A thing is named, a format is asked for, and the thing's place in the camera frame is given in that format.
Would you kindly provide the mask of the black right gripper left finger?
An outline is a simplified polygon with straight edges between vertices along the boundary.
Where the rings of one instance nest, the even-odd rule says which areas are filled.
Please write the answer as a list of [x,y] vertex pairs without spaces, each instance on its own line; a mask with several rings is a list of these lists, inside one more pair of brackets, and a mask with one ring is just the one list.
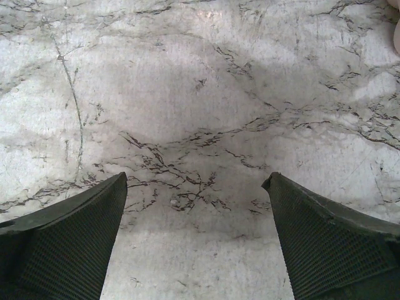
[[99,299],[127,198],[125,172],[1,223],[1,299]]

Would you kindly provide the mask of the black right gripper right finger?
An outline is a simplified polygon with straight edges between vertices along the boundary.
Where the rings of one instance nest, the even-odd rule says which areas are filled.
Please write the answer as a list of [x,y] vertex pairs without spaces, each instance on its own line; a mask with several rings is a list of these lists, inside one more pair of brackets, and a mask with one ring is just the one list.
[[322,197],[278,172],[262,187],[295,299],[399,299],[399,225]]

